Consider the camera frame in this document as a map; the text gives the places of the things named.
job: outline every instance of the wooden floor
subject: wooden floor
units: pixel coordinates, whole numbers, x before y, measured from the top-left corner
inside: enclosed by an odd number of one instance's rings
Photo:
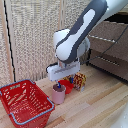
[[[61,105],[56,105],[45,128],[110,128],[128,102],[126,83],[91,66],[81,66],[87,77],[85,91],[66,95]],[[48,78],[37,85],[50,97],[52,85]],[[0,102],[0,128],[14,128]]]

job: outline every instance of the drawer handle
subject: drawer handle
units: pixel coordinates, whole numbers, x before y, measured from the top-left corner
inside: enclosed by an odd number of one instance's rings
[[[105,58],[103,58],[103,57],[98,57],[98,58],[101,59],[101,60],[104,60],[104,61],[106,61],[106,62],[109,62],[109,63],[111,63],[111,64],[114,64],[114,65],[116,65],[116,66],[120,66],[119,63],[117,63],[116,61],[115,61],[115,62],[112,62],[112,61],[110,61],[110,60],[108,60],[108,59],[105,59]]]
[[[91,36],[91,35],[89,35],[89,37],[92,37],[92,38],[95,38],[95,39],[104,40],[104,41],[109,41],[109,42],[112,42],[112,43],[116,42],[115,40],[108,40],[108,39],[104,39],[104,38],[101,38],[101,37],[98,37],[98,36]]]

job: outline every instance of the small red object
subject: small red object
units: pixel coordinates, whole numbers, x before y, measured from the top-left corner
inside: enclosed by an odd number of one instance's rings
[[[0,88],[0,99],[16,128],[43,128],[55,109],[48,96],[31,80]]]
[[[65,94],[69,94],[72,91],[72,88],[74,87],[74,85],[71,84],[68,80],[60,80],[58,82],[66,87]]]

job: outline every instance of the cable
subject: cable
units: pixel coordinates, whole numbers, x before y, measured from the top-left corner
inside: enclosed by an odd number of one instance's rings
[[[109,48],[107,48],[107,49],[106,49],[104,52],[102,52],[99,56],[95,56],[94,58],[91,58],[91,59],[85,61],[84,63],[89,62],[89,61],[91,61],[91,60],[94,60],[94,59],[96,59],[96,58],[102,57],[102,56],[104,55],[104,53],[106,53],[106,52],[107,52],[109,49],[111,49],[116,43],[118,43],[118,41],[119,41],[120,38],[123,36],[123,34],[124,34],[125,31],[127,30],[127,28],[128,28],[128,25],[125,27],[125,29],[123,30],[123,32],[121,33],[121,35],[119,36],[119,38],[118,38]]]

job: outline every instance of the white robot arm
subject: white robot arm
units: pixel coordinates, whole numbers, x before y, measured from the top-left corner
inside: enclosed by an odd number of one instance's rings
[[[89,39],[86,37],[88,33],[127,4],[128,0],[92,0],[71,30],[55,32],[53,42],[55,56],[59,61],[47,67],[49,79],[55,81],[79,72],[79,57],[90,48]]]
[[[128,4],[128,0],[92,0],[77,19],[74,26],[54,33],[53,42],[56,57],[70,64],[89,49],[88,33],[103,20],[119,12]]]

